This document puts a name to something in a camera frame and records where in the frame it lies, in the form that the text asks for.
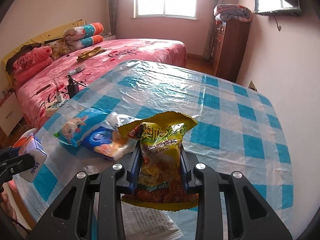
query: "tablecloth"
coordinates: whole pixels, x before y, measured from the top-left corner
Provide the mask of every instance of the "tablecloth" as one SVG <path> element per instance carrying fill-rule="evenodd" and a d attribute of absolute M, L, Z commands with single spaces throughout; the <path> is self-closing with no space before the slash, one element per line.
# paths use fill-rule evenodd
<path fill-rule="evenodd" d="M 103 169 L 111 165 L 111 161 L 83 147 L 61 144 L 53 136 L 66 120 L 90 106 L 137 118 L 169 110 L 190 115 L 198 125 L 184 136 L 185 150 L 218 172 L 241 171 L 290 229 L 292 167 L 271 102 L 223 79 L 139 60 L 123 62 L 90 84 L 37 133 L 48 155 L 45 164 L 33 183 L 14 176 L 20 196 L 35 220 L 83 167 Z M 169 212 L 184 232 L 183 239 L 194 239 L 196 210 Z"/>

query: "cabinet handle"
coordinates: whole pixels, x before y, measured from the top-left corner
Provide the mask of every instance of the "cabinet handle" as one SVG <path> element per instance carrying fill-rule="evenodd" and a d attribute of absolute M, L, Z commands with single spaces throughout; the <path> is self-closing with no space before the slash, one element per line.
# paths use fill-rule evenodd
<path fill-rule="evenodd" d="M 10 115 L 12 115 L 13 110 L 6 116 L 6 119 L 8 119 L 10 117 Z"/>

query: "folded brown cloth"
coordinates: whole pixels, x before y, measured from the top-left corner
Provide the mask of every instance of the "folded brown cloth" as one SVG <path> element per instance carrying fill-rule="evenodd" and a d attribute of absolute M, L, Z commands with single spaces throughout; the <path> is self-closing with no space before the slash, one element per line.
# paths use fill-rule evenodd
<path fill-rule="evenodd" d="M 7 71 L 10 75 L 13 72 L 13 63 L 20 58 L 21 56 L 25 55 L 27 52 L 32 51 L 34 48 L 41 47 L 41 43 L 32 43 L 28 45 L 24 45 L 21 49 L 14 54 L 11 58 L 8 59 L 7 64 L 5 65 L 5 71 Z"/>
<path fill-rule="evenodd" d="M 95 47 L 94 49 L 92 50 L 87 50 L 87 51 L 84 51 L 82 52 L 78 58 L 77 58 L 77 61 L 78 62 L 82 62 L 82 61 L 85 61 L 86 59 L 89 59 L 93 56 L 96 56 L 102 52 L 105 52 L 107 51 L 106 49 L 103 49 L 102 47 Z"/>

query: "person's hand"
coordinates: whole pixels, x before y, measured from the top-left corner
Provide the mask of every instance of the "person's hand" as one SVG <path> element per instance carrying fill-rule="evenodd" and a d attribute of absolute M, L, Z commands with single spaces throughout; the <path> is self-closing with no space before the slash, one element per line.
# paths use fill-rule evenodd
<path fill-rule="evenodd" d="M 2 198 L 2 203 L 0 204 L 2 210 L 4 213 L 8 216 L 13 218 L 14 220 L 17 220 L 17 214 L 13 207 L 10 204 L 9 196 L 6 190 L 0 194 L 0 197 Z"/>

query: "pink bedspread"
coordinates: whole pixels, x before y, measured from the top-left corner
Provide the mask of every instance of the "pink bedspread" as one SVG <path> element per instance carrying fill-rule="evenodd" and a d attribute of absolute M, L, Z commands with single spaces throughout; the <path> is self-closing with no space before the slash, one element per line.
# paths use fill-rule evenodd
<path fill-rule="evenodd" d="M 101 46 L 107 51 L 89 58 L 84 62 L 77 62 L 78 55 L 86 50 Z M 18 101 L 22 105 L 24 117 L 28 124 L 40 128 L 49 119 L 45 113 L 45 102 L 55 99 L 57 83 L 64 98 L 69 98 L 67 72 L 85 63 L 86 69 L 75 74 L 73 79 L 88 85 L 100 76 L 112 70 L 119 63 L 129 59 L 154 61 L 175 66 L 186 66 L 186 48 L 181 41 L 156 39 L 129 39 L 103 41 L 97 45 L 87 47 L 55 60 L 50 66 L 42 70 L 17 92 Z"/>

